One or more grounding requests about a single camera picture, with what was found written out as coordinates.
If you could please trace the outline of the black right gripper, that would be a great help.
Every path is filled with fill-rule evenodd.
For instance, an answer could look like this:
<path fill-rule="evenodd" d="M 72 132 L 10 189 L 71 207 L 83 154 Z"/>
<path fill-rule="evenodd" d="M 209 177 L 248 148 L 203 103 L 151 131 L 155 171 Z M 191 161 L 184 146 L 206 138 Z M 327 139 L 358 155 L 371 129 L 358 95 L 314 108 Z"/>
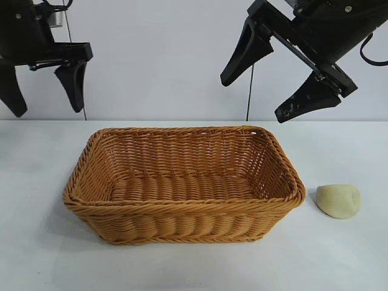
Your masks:
<path fill-rule="evenodd" d="M 254 1 L 247 10 L 241 35 L 220 74 L 232 84 L 251 65 L 271 54 L 276 38 L 313 72 L 276 110 L 279 123 L 303 114 L 336 107 L 357 86 L 337 61 L 387 21 L 387 1 L 297 1 L 293 19 L 269 1 Z"/>

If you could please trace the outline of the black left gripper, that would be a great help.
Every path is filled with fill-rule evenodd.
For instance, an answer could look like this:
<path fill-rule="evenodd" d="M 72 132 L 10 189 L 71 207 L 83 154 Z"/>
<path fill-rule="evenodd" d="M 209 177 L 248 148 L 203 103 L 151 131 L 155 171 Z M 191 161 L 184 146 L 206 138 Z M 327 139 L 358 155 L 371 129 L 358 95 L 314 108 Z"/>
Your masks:
<path fill-rule="evenodd" d="M 1 1 L 1 101 L 20 118 L 27 104 L 20 91 L 15 66 L 28 65 L 33 70 L 59 66 L 55 75 L 62 84 L 72 109 L 84 108 L 84 75 L 93 58 L 88 42 L 56 42 L 50 17 L 70 8 L 48 1 Z"/>

